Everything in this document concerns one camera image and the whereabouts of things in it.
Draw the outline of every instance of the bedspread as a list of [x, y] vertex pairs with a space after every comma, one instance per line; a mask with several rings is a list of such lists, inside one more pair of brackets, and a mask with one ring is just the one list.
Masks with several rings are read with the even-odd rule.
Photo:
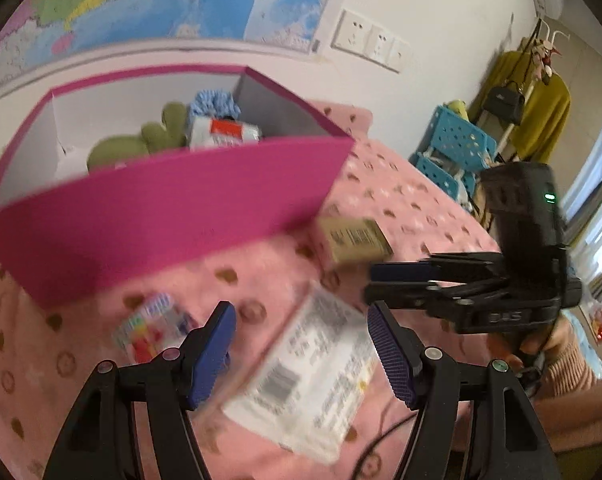
[[[337, 122], [354, 123], [354, 108], [340, 107]], [[382, 143], [358, 135], [342, 174], [324, 203], [325, 215], [375, 218], [395, 251], [412, 261], [442, 251], [497, 250], [495, 242], [459, 206]], [[299, 305], [310, 280], [355, 308], [365, 269], [322, 272], [306, 229], [210, 254], [131, 280], [98, 296], [44, 313], [0, 266], [0, 456], [17, 480], [43, 474], [46, 460], [84, 380], [105, 358], [123, 361], [112, 330], [153, 292], [169, 292], [203, 323], [219, 300], [238, 310], [232, 365], [204, 409], [193, 417], [196, 439], [214, 480], [346, 480], [366, 445], [407, 407], [395, 399], [379, 366], [353, 421], [341, 456], [319, 465], [229, 421], [220, 404], [249, 378], [254, 366]], [[485, 336], [446, 333], [421, 312], [401, 312], [426, 345], [459, 361], [485, 364]], [[146, 413], [137, 410], [145, 476], [158, 478]], [[389, 480], [411, 426], [386, 439], [368, 458], [361, 478]]]

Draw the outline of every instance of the pink box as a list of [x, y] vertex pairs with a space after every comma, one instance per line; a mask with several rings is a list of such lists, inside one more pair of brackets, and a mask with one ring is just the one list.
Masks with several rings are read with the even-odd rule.
[[[169, 101], [231, 91], [258, 144], [178, 150], [88, 175], [101, 138], [136, 134]], [[0, 262], [41, 306], [293, 228], [329, 193], [353, 140], [248, 67], [107, 73], [50, 90], [0, 160]]]

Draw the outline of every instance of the screw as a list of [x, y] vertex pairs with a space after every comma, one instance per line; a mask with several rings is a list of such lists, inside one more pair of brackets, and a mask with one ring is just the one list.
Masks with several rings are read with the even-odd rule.
[[101, 361], [97, 366], [97, 372], [99, 374], [107, 374], [112, 368], [114, 368], [112, 361]]
[[497, 372], [507, 372], [509, 367], [508, 364], [502, 359], [494, 359], [494, 361], [492, 361], [492, 368], [494, 368]]
[[430, 348], [425, 349], [425, 357], [432, 359], [433, 361], [438, 361], [441, 357], [443, 357], [443, 352], [441, 352], [435, 346], [431, 346]]
[[178, 359], [178, 356], [180, 356], [180, 351], [178, 348], [168, 348], [163, 351], [162, 355], [166, 361], [174, 361], [174, 359]]

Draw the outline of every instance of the hanging clothes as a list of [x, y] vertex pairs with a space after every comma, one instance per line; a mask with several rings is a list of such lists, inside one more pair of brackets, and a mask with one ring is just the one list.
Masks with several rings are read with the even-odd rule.
[[[490, 89], [503, 85], [520, 56], [521, 53], [518, 51], [506, 52], [500, 56], [470, 107], [469, 117], [472, 122], [476, 122], [481, 114], [482, 104]], [[519, 85], [523, 81], [529, 59], [529, 53], [523, 54], [511, 76], [511, 80]], [[525, 83], [521, 85], [524, 93], [532, 81], [532, 72], [533, 70], [530, 69]], [[548, 86], [540, 81], [536, 83], [524, 108], [521, 125], [516, 126], [510, 135], [510, 142], [516, 148], [521, 160], [536, 162], [549, 160], [568, 119], [570, 103], [570, 91], [558, 74], [552, 76]]]

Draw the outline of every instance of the electrical outlet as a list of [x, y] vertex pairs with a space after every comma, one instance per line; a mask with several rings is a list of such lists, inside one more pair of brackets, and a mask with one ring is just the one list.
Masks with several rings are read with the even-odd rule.
[[367, 59], [385, 64], [393, 42], [394, 37], [387, 30], [374, 25], [370, 31], [369, 38], [367, 38], [363, 54]]
[[344, 10], [332, 46], [353, 54], [363, 54], [371, 29], [371, 22], [354, 12]]
[[401, 73], [407, 67], [411, 57], [412, 50], [410, 46], [405, 41], [395, 38], [383, 64], [390, 70]]

